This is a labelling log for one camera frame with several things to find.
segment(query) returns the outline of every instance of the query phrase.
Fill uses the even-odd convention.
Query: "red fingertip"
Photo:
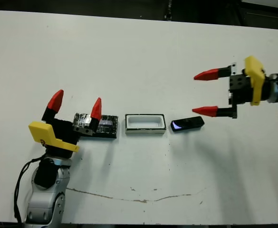
[[[101,120],[101,118],[102,118],[102,100],[100,97],[96,100],[95,105],[92,108],[90,116],[91,116],[91,118],[96,118],[98,121]]]
[[[207,115],[207,116],[211,116],[211,117],[217,116],[217,110],[218,110],[218,106],[206,106],[206,107],[192,109],[192,111],[194,113],[198,113],[201,115]]]
[[[210,81],[218,79],[218,69],[204,71],[194,77],[194,80]]]
[[[54,110],[56,113],[58,113],[61,105],[62,105],[62,100],[63,100],[63,95],[64,95],[64,90],[58,90],[53,97],[51,98],[51,100],[49,101],[47,107],[49,109]]]

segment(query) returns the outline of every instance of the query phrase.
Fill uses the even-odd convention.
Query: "black device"
[[[185,118],[180,120],[173,120],[171,122],[171,127],[174,132],[192,129],[192,128],[199,128],[204,125],[204,121],[201,116]]]

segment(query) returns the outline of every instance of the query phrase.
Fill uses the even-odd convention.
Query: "white tabletop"
[[[228,106],[228,79],[201,71],[254,55],[278,73],[278,30],[0,11],[0,221],[16,221],[13,191],[24,163],[43,154],[28,129],[64,89],[57,118],[119,116],[117,139],[81,140],[64,223],[278,223],[278,104],[239,105],[239,117],[203,117],[173,133],[192,108]],[[125,134],[125,114],[165,114],[163,135]],[[25,219],[35,165],[23,177]]]

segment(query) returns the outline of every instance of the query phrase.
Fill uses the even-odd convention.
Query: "dark floor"
[[[172,20],[278,29],[277,8],[242,3],[240,0],[0,0],[0,10]],[[15,224],[0,223],[0,227],[2,225],[11,227]],[[255,228],[256,226],[232,227]],[[278,225],[258,227],[276,228]]]

